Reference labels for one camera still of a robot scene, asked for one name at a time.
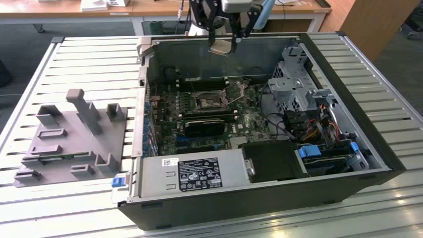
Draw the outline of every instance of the wooden cabinet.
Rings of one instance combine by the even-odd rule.
[[[320,31],[344,31],[374,61],[419,0],[327,0],[332,12]]]

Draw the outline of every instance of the metal slotted table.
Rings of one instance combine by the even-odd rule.
[[[111,202],[111,179],[15,188],[13,175],[39,124],[40,105],[75,110],[71,88],[97,109],[128,107],[121,171],[131,169],[139,83],[136,37],[52,43],[0,136],[0,234],[4,237],[422,237],[423,120],[347,37],[309,34],[407,171],[342,203],[255,217],[141,231]]]

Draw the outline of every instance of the yellow wire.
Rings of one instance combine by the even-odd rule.
[[[315,136],[317,132],[319,132],[319,129],[315,129],[312,133],[309,133],[308,136],[305,136],[303,140],[307,140],[309,137]]]

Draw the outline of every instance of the blue handle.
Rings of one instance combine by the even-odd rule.
[[[253,25],[253,29],[256,29],[256,30],[263,29],[265,22],[269,19],[273,5],[275,5],[275,0],[264,0],[261,14],[259,16],[256,24]]]

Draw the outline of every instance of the white box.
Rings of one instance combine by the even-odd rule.
[[[127,6],[129,0],[107,0],[109,6]]]
[[[80,0],[80,11],[107,10],[105,0]]]

